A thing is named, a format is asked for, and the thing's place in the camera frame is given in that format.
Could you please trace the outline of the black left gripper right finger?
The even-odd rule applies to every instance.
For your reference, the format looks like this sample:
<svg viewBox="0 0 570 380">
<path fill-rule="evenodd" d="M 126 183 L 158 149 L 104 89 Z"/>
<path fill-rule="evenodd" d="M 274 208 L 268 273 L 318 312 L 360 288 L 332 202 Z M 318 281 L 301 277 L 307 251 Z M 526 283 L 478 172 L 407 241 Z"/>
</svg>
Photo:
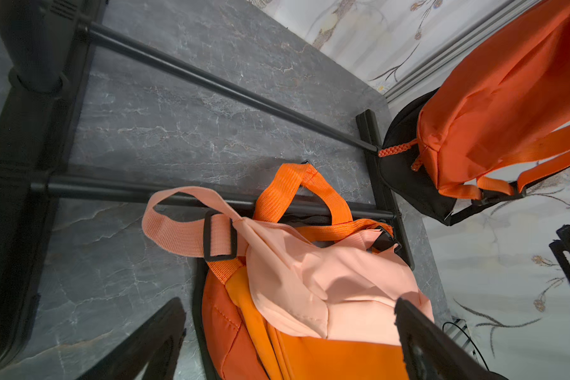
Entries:
<svg viewBox="0 0 570 380">
<path fill-rule="evenodd" d="M 412 380 L 497 380 L 411 302 L 397 300 L 396 326 L 408 377 Z"/>
</svg>

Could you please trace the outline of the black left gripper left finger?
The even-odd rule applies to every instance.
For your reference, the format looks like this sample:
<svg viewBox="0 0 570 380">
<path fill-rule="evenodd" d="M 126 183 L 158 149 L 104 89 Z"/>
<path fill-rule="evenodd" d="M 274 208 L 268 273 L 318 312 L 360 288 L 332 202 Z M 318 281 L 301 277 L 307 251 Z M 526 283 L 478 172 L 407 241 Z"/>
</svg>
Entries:
<svg viewBox="0 0 570 380">
<path fill-rule="evenodd" d="M 80 379 L 172 379 L 185 338 L 186 313 L 169 300 Z"/>
</svg>

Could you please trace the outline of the bright orange sling bag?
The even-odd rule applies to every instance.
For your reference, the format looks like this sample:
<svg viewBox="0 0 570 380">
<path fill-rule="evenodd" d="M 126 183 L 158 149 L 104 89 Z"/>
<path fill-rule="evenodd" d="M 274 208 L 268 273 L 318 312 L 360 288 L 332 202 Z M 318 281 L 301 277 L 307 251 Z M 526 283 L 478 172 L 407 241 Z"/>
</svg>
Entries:
<svg viewBox="0 0 570 380">
<path fill-rule="evenodd" d="M 332 221 L 311 219 L 298 231 L 310 242 L 340 241 L 356 232 L 378 230 L 386 223 L 354 220 L 345 200 L 310 164 L 283 164 L 257 200 L 253 218 L 278 222 L 299 187 L 328 206 Z M 253 309 L 245 272 L 229 283 L 213 267 L 198 264 L 193 316 L 204 370 L 209 379 L 406 379 L 402 349 L 313 337 L 293 337 L 270 326 Z"/>
</svg>

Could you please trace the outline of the pink sling bag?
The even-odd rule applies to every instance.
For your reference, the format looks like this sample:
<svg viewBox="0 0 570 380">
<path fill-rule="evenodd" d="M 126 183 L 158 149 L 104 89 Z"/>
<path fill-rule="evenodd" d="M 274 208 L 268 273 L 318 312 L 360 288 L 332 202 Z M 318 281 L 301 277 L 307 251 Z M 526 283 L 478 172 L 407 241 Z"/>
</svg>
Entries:
<svg viewBox="0 0 570 380">
<path fill-rule="evenodd" d="M 176 194 L 153 194 L 144 234 L 164 250 L 202 258 L 218 280 L 242 292 L 273 328 L 293 337 L 397 345 L 395 305 L 411 302 L 427 318 L 432 304 L 412 269 L 394 249 L 378 251 L 383 236 L 365 229 L 318 247 L 295 228 L 240 216 L 217 192 L 184 187 L 207 206 L 203 220 L 178 222 L 156 211 Z"/>
</svg>

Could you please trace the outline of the dark orange backpack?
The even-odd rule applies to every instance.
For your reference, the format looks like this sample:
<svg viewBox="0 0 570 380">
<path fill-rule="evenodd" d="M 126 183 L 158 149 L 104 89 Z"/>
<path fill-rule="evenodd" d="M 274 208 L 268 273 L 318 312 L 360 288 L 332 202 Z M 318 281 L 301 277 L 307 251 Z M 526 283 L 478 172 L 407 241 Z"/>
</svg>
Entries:
<svg viewBox="0 0 570 380">
<path fill-rule="evenodd" d="M 570 167 L 570 1 L 542 1 L 475 48 L 421 109 L 417 149 L 439 194 L 514 196 Z"/>
</svg>

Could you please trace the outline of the black sling bag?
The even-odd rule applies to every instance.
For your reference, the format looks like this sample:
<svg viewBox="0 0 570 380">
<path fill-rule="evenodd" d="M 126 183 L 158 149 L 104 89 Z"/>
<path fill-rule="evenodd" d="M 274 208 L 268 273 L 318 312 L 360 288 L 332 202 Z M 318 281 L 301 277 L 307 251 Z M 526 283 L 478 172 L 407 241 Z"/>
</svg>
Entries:
<svg viewBox="0 0 570 380">
<path fill-rule="evenodd" d="M 452 104 L 444 86 L 411 101 L 394 117 L 379 166 L 383 181 L 416 210 L 446 226 L 500 202 L 517 200 L 527 188 L 558 174 L 520 176 L 512 193 L 466 185 L 499 169 L 570 117 L 570 89 L 487 88 Z"/>
</svg>

